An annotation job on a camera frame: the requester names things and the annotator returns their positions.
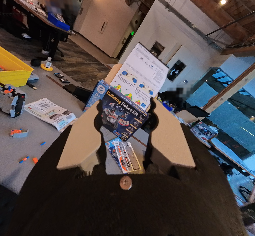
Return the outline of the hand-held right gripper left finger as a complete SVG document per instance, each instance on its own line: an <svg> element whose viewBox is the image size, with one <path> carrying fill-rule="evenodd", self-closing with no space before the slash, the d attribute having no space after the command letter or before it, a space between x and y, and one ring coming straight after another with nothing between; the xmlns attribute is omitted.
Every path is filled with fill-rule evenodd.
<svg viewBox="0 0 255 236"><path fill-rule="evenodd" d="M58 170L79 167L92 173L94 166L106 170L106 145L102 127L102 100L96 101L71 127L59 162Z"/></svg>

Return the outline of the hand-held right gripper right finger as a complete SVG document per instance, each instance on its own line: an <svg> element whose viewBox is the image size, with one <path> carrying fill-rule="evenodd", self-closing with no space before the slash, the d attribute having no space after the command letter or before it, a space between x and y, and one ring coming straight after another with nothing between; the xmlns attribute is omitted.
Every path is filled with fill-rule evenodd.
<svg viewBox="0 0 255 236"><path fill-rule="evenodd" d="M179 120L156 98L150 101L153 126L143 160L145 172L170 172L174 166L194 169L196 164Z"/></svg>

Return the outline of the cardboard box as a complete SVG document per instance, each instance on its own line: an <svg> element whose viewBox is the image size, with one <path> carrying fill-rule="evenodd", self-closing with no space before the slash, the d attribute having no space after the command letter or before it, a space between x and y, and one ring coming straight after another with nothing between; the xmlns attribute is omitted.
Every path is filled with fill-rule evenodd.
<svg viewBox="0 0 255 236"><path fill-rule="evenodd" d="M190 112L188 112L187 110L182 110L180 112L177 112L175 114L176 117L181 118L185 123L193 123L196 122L198 120L200 120L200 117L195 117L194 115L192 115Z"/></svg>

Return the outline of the blue leaflet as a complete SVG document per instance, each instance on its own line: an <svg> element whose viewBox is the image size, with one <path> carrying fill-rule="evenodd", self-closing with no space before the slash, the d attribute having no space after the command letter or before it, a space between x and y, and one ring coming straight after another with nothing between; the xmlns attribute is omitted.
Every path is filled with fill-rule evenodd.
<svg viewBox="0 0 255 236"><path fill-rule="evenodd" d="M105 142L105 145L106 145L106 148L108 149L108 151L110 152L110 154L112 155L113 159L115 160L116 164L119 166L120 170L123 172L120 161L117 156L114 142L122 142L122 140L119 137L116 137L112 140Z"/></svg>

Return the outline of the toy car box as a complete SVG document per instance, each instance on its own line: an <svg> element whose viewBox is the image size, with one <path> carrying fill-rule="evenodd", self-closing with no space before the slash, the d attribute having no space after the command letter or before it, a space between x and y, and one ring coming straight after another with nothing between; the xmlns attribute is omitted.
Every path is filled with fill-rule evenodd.
<svg viewBox="0 0 255 236"><path fill-rule="evenodd" d="M190 131L202 142L208 142L218 135L217 128L197 120L191 127Z"/></svg>

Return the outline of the open instruction booklet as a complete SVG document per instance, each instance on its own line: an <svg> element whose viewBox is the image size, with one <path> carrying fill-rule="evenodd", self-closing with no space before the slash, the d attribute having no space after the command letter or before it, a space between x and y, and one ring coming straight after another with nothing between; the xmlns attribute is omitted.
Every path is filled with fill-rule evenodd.
<svg viewBox="0 0 255 236"><path fill-rule="evenodd" d="M77 120L74 113L54 104L47 98L26 104L24 110L38 119L51 124L59 132L63 132Z"/></svg>

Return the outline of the sticker sheet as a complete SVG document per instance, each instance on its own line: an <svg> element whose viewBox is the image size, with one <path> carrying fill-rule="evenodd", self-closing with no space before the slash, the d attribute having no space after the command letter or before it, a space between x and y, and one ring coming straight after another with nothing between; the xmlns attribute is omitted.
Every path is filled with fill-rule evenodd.
<svg viewBox="0 0 255 236"><path fill-rule="evenodd" d="M114 141L114 147L123 174L136 173L142 170L130 142Z"/></svg>

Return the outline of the robot kit box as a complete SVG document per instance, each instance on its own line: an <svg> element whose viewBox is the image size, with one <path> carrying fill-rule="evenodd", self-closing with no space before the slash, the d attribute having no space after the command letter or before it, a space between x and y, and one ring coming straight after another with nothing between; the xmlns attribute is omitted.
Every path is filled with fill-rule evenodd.
<svg viewBox="0 0 255 236"><path fill-rule="evenodd" d="M104 80L98 81L95 85L83 112L98 100L102 101L103 126L122 141L128 141L149 117L146 111Z"/></svg>

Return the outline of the grey curved panel orange connector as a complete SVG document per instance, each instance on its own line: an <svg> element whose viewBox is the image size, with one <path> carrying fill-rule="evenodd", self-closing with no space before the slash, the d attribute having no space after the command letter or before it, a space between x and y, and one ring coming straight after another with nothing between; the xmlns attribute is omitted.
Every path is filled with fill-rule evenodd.
<svg viewBox="0 0 255 236"><path fill-rule="evenodd" d="M14 129L10 132L10 137L12 138L25 138L28 136L29 129L23 131L22 129Z"/></svg>

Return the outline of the printed instruction sheet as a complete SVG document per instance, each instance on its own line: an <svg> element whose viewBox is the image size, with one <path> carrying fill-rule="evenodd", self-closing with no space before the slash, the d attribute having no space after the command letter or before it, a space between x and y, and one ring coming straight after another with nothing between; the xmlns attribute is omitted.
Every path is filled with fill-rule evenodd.
<svg viewBox="0 0 255 236"><path fill-rule="evenodd" d="M146 110L163 86L169 68L140 42L130 52L110 85Z"/></svg>

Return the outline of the partly built toy robot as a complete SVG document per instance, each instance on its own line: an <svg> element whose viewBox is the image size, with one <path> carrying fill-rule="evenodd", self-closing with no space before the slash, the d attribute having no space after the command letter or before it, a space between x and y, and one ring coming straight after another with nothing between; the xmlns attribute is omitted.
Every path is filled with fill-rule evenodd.
<svg viewBox="0 0 255 236"><path fill-rule="evenodd" d="M0 110L11 118L23 113L26 93L11 84L0 83Z"/></svg>

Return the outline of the yellow plastic bin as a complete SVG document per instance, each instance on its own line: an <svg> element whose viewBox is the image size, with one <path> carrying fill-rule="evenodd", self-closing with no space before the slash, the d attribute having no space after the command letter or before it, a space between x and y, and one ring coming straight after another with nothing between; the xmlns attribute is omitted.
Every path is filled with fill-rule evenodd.
<svg viewBox="0 0 255 236"><path fill-rule="evenodd" d="M34 70L2 47L0 47L0 66L4 68L4 71L0 72L0 82L15 87L25 86Z"/></svg>

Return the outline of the blue plastic bin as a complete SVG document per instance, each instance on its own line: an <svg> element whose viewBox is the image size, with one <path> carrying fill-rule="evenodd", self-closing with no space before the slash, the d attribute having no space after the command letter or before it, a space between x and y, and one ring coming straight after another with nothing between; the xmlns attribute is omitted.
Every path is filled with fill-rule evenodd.
<svg viewBox="0 0 255 236"><path fill-rule="evenodd" d="M61 22L54 14L52 13L48 13L47 19L49 22L51 22L53 25L55 25L56 27L59 27L65 31L69 31L70 30L70 26L67 25L64 22Z"/></svg>

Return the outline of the wooden work table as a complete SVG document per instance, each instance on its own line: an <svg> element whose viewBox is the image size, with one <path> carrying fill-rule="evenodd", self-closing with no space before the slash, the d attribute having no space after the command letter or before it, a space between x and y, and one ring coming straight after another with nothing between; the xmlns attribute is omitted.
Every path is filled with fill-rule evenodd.
<svg viewBox="0 0 255 236"><path fill-rule="evenodd" d="M74 34L74 32L70 30L64 30L62 28L59 28L58 26L54 25L52 22L50 22L47 17L43 16L42 14L39 14L32 8L30 8L27 3L25 3L22 0L6 0L11 5L16 7L19 11L24 13L28 18L34 18L34 21L45 27L48 28L50 31L53 31L56 33L56 38L53 40L53 47L50 50L49 56L52 58L53 61L62 61L62 59L54 58L56 54L56 50L58 50L59 41L61 39L61 35L71 35Z"/></svg>

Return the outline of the wooden post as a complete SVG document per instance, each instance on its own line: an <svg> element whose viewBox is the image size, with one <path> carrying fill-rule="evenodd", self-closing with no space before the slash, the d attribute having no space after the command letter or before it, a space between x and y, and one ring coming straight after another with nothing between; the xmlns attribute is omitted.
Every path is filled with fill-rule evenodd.
<svg viewBox="0 0 255 236"><path fill-rule="evenodd" d="M253 80L255 77L255 63L253 63L247 70L239 75L230 85L225 87L220 93L212 97L207 104L203 106L203 110L212 113L221 104L227 101L231 96L237 93L247 83Z"/></svg>

